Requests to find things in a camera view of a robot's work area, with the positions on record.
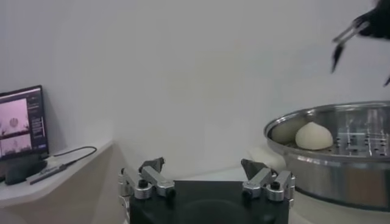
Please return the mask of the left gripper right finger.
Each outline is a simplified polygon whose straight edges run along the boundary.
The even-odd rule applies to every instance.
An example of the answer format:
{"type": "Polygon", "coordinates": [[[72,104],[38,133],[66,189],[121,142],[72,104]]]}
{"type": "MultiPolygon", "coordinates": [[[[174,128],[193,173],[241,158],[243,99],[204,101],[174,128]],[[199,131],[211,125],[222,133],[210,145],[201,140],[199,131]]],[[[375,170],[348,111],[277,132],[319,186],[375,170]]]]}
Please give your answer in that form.
{"type": "Polygon", "coordinates": [[[242,195],[246,200],[260,198],[265,194],[270,201],[294,201],[296,178],[291,171],[276,172],[265,163],[248,159],[241,160],[247,181],[243,182],[242,195]]]}

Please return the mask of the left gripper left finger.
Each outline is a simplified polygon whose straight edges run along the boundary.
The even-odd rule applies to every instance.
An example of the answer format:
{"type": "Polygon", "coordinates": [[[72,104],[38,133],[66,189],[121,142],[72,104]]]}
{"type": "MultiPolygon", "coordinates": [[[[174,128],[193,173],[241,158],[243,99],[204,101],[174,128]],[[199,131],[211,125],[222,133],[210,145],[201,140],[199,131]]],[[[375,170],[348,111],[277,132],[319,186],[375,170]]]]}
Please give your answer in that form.
{"type": "Polygon", "coordinates": [[[118,191],[122,198],[134,196],[137,200],[147,200],[155,192],[168,200],[176,196],[175,182],[166,179],[160,172],[165,163],[163,157],[145,161],[136,170],[125,167],[118,174],[118,191]]]}

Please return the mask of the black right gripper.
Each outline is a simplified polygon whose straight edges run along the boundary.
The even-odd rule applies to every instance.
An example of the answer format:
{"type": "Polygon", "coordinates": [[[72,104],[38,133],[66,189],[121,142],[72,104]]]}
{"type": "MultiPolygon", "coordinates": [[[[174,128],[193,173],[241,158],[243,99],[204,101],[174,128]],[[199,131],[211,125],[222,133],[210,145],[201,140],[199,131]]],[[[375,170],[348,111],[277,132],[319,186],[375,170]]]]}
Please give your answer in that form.
{"type": "MultiPolygon", "coordinates": [[[[332,39],[336,46],[332,54],[331,73],[336,71],[346,42],[358,33],[361,37],[366,38],[389,39],[389,0],[377,1],[372,10],[355,18],[354,23],[332,39]]],[[[386,79],[383,86],[387,87],[389,84],[390,76],[386,79]]]]}

